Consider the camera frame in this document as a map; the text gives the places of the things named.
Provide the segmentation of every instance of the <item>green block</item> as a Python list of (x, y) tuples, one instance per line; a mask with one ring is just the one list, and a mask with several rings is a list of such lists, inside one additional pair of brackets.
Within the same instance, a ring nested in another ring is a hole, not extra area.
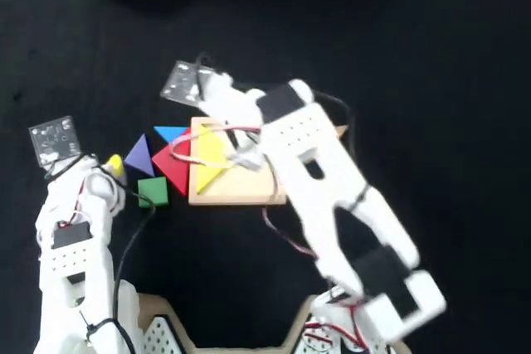
[[(139, 194), (149, 198), (155, 206), (168, 204), (168, 186), (166, 177), (145, 178), (139, 180)], [(139, 199), (140, 207), (149, 207), (143, 199)]]

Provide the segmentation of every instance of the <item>black table surface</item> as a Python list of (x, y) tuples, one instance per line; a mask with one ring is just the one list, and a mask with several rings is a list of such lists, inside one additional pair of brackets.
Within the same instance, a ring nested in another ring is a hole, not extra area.
[[(199, 113), (158, 97), (175, 60), (208, 51), (236, 80), (298, 77), (357, 115), (357, 160), (448, 301), (414, 352), (507, 352), (525, 283), (531, 128), (529, 0), (0, 0), (0, 341), (31, 352), (41, 293), (34, 221), (46, 197), (27, 128), (69, 114), (85, 151), (126, 154)], [(324, 104), (341, 122), (340, 110)], [(131, 180), (139, 177), (130, 172)], [(321, 280), (254, 207), (171, 206), (125, 277), (175, 307), (200, 347), (280, 344)], [(142, 216), (114, 221), (119, 255)], [(271, 216), (295, 236), (289, 206)], [(349, 256), (374, 245), (339, 217)]]

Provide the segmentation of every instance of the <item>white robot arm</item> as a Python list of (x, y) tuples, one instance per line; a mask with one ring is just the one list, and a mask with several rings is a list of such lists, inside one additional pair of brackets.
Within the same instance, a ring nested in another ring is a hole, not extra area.
[[(41, 246), (41, 337), (36, 354), (128, 353), (112, 322), (87, 336), (89, 325), (113, 314), (113, 262), (108, 249), (113, 217), (123, 208), (121, 159), (103, 166), (91, 156), (53, 165), (48, 197), (36, 222)], [(139, 300), (133, 285), (121, 281), (117, 319), (136, 352), (141, 351)]]
[[(236, 136), (239, 148), (232, 156), (253, 168), (267, 157), (300, 218), (318, 271), (338, 285), (333, 303), (327, 293), (312, 306), (321, 325), (356, 333), (370, 352), (385, 352), (388, 343), (444, 311), (433, 278), (415, 270), (416, 246), (382, 194), (365, 181), (305, 82), (292, 80), (267, 95), (256, 89), (243, 94), (229, 75), (179, 61), (161, 96), (228, 124), (261, 127), (257, 145)], [(310, 159), (322, 179), (310, 176), (305, 166)], [(351, 264), (339, 247), (336, 207), (370, 227), (382, 246)]]

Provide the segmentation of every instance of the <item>yellow piece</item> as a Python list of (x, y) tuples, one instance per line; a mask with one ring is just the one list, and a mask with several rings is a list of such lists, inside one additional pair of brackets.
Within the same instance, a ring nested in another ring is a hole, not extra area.
[[(197, 137), (197, 157), (199, 159), (220, 164), (227, 162), (224, 151), (225, 145), (215, 133), (202, 124), (197, 127), (197, 132), (194, 133), (201, 134)], [(204, 190), (223, 170), (225, 169), (221, 167), (197, 165), (197, 193)]]
[(113, 174), (115, 177), (120, 177), (122, 174), (124, 174), (124, 162), (122, 161), (122, 157), (120, 155), (115, 154), (110, 157), (107, 161), (107, 165), (113, 168)]

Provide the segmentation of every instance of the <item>cable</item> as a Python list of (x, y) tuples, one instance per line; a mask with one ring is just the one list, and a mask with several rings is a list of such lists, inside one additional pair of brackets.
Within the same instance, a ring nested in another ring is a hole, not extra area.
[(121, 187), (127, 194), (131, 196), (135, 196), (138, 199), (141, 199), (143, 201), (146, 201), (149, 204), (149, 213), (146, 217), (142, 219), (142, 221), (139, 223), (139, 226), (135, 230), (135, 232), (131, 235), (131, 238), (129, 238), (129, 243), (125, 246), (124, 251), (122, 252), (122, 256), (119, 261), (119, 265), (116, 271), (116, 275), (114, 277), (114, 290), (113, 290), (113, 318), (118, 319), (118, 291), (119, 291), (119, 281), (121, 280), (122, 273), (124, 271), (124, 263), (125, 259), (127, 258), (127, 254), (133, 247), (134, 242), (139, 237), (140, 233), (144, 229), (144, 227), (148, 224), (148, 222), (155, 216), (155, 204), (153, 201), (151, 201), (149, 198), (142, 194), (138, 194), (137, 192), (134, 192), (129, 187), (122, 184), (120, 180), (118, 180), (116, 177), (114, 177), (112, 174), (107, 172), (104, 168), (102, 168), (101, 165), (98, 165), (97, 168), (99, 168), (104, 174), (109, 176), (114, 180), (114, 182)]
[[(255, 144), (258, 144), (258, 137), (257, 136), (253, 136), (253, 135), (251, 135), (251, 133), (248, 133), (247, 137), (250, 138), (251, 141), (253, 141)], [(264, 155), (265, 161), (269, 165), (269, 169), (271, 170), (271, 176), (273, 177), (273, 193), (271, 194), (270, 201), (275, 202), (276, 199), (278, 198), (278, 195), (279, 195), (279, 185), (280, 185), (279, 184), (279, 179), (276, 176), (275, 169), (273, 168), (273, 163), (271, 162), (271, 160), (269, 159), (269, 157), (267, 155), (265, 155), (265, 154), (263, 154), (263, 155)], [(270, 220), (270, 218), (269, 218), (269, 216), (267, 214), (267, 209), (268, 209), (267, 205), (262, 207), (262, 219), (264, 220), (265, 225), (267, 225), (274, 232), (276, 232), (280, 236), (280, 238), (282, 238), (287, 243), (289, 243), (291, 246), (293, 246), (295, 248), (295, 250), (297, 250), (300, 253), (308, 255), (308, 256), (312, 257), (313, 259), (317, 260), (318, 259), (317, 254), (315, 252), (313, 252), (312, 249), (305, 248), (304, 246), (295, 243), (293, 240), (291, 240), (291, 238), (284, 231), (279, 230), (278, 228), (276, 228), (273, 225), (273, 223), (271, 223), (271, 220)]]
[(131, 238), (129, 238), (128, 244), (125, 246), (124, 251), (122, 252), (122, 255), (120, 257), (119, 265), (114, 277), (114, 288), (113, 288), (113, 312), (112, 312), (112, 318), (106, 318), (100, 323), (96, 325), (88, 325), (87, 326), (87, 339), (93, 335), (94, 333), (98, 332), (101, 327), (106, 325), (107, 323), (112, 322), (116, 328), (118, 329), (119, 334), (122, 336), (122, 338), (125, 341), (125, 344), (127, 345), (127, 348), (129, 349), (129, 352), (131, 354), (136, 354), (136, 351), (134, 350), (134, 345), (131, 341), (131, 338), (127, 331), (122, 327), (118, 321), (118, 293), (119, 293), (119, 282), (121, 280), (122, 273), (124, 271), (124, 263), (127, 259), (127, 255), (131, 248), (133, 247), (134, 242), (139, 237), (140, 233), (144, 230), (144, 227), (148, 224), (149, 221), (153, 218), (155, 214), (155, 205), (153, 201), (151, 201), (149, 198), (142, 194), (138, 194), (137, 192), (134, 192), (129, 187), (122, 184), (120, 180), (118, 180), (116, 177), (114, 177), (111, 173), (107, 172), (100, 164), (96, 166), (96, 168), (100, 169), (107, 177), (111, 178), (119, 187), (121, 187), (128, 195), (135, 196), (138, 199), (142, 199), (143, 201), (146, 201), (149, 204), (149, 213), (146, 217), (143, 218), (143, 220), (139, 223), (139, 226), (135, 230), (135, 232), (131, 235)]
[(339, 105), (343, 110), (345, 111), (345, 118), (347, 119), (347, 150), (348, 154), (352, 159), (355, 159), (355, 145), (354, 145), (354, 115), (352, 112), (352, 109), (350, 108), (350, 105), (345, 103), (342, 99), (335, 97), (333, 95), (328, 95), (322, 91), (314, 90), (315, 98), (322, 98), (326, 99), (328, 101), (331, 101), (337, 105)]
[(94, 335), (96, 332), (98, 332), (102, 327), (107, 325), (108, 323), (113, 323), (116, 329), (118, 329), (119, 334), (124, 339), (125, 345), (129, 349), (130, 354), (136, 354), (136, 351), (134, 350), (134, 344), (131, 340), (131, 336), (127, 333), (127, 331), (122, 327), (122, 325), (118, 322), (115, 318), (106, 318), (100, 323), (97, 323), (96, 325), (88, 325), (86, 326), (86, 340), (90, 341), (90, 337)]
[(179, 153), (176, 153), (175, 150), (176, 148), (186, 142), (186, 141), (192, 141), (192, 140), (195, 140), (196, 138), (199, 138), (205, 134), (209, 134), (209, 133), (212, 133), (212, 132), (225, 132), (227, 130), (242, 130), (244, 132), (252, 132), (252, 133), (257, 133), (257, 132), (260, 132), (260, 128), (252, 128), (252, 127), (246, 127), (246, 126), (234, 126), (234, 125), (230, 125), (230, 124), (226, 124), (226, 125), (223, 125), (223, 126), (216, 126), (216, 127), (213, 127), (213, 128), (210, 128), (208, 129), (207, 131), (205, 132), (201, 132), (201, 133), (189, 133), (189, 134), (183, 134), (179, 137), (177, 137), (176, 139), (173, 140), (172, 142), (172, 147), (170, 149), (170, 155), (176, 159), (178, 159), (179, 161), (183, 161), (183, 162), (187, 162), (187, 163), (198, 163), (198, 164), (201, 164), (201, 165), (204, 165), (204, 166), (209, 166), (209, 167), (219, 167), (221, 169), (230, 169), (231, 167), (234, 166), (234, 162), (227, 162), (225, 164), (220, 164), (220, 163), (217, 163), (217, 162), (210, 162), (210, 161), (207, 161), (205, 159), (200, 159), (200, 158), (195, 158), (195, 157), (189, 157), (187, 155), (181, 155)]
[(315, 340), (320, 340), (321, 342), (326, 342), (328, 344), (334, 344), (334, 342), (332, 340), (328, 339), (327, 337), (322, 337), (322, 336), (316, 335), (315, 333), (306, 332), (304, 334), (304, 336), (305, 337), (312, 337)]
[(360, 346), (361, 348), (367, 349), (367, 347), (364, 347), (363, 344), (358, 340), (356, 336), (354, 336), (352, 333), (347, 331), (346, 329), (343, 329), (342, 327), (335, 325), (334, 323), (328, 323), (328, 322), (307, 322), (304, 325), (305, 328), (317, 328), (317, 327), (329, 327), (330, 329), (333, 329), (336, 332), (341, 333), (344, 337), (346, 337), (350, 342), (356, 344), (357, 346)]
[[(57, 180), (59, 177), (61, 177), (63, 174), (65, 174), (66, 172), (68, 172), (70, 169), (72, 169), (77, 163), (79, 163), (81, 161), (81, 159), (83, 159), (84, 157), (86, 156), (85, 153), (82, 153), (80, 156), (78, 156), (76, 159), (74, 159), (72, 162), (70, 162), (68, 165), (66, 165), (65, 167), (63, 167), (59, 172), (57, 172), (57, 174), (54, 174), (53, 176), (51, 175), (50, 171), (46, 172), (46, 174), (44, 175), (44, 179), (48, 182), (54, 182), (55, 180)], [(54, 163), (51, 165), (51, 169), (50, 170), (53, 170), (56, 166), (56, 161), (54, 161)]]

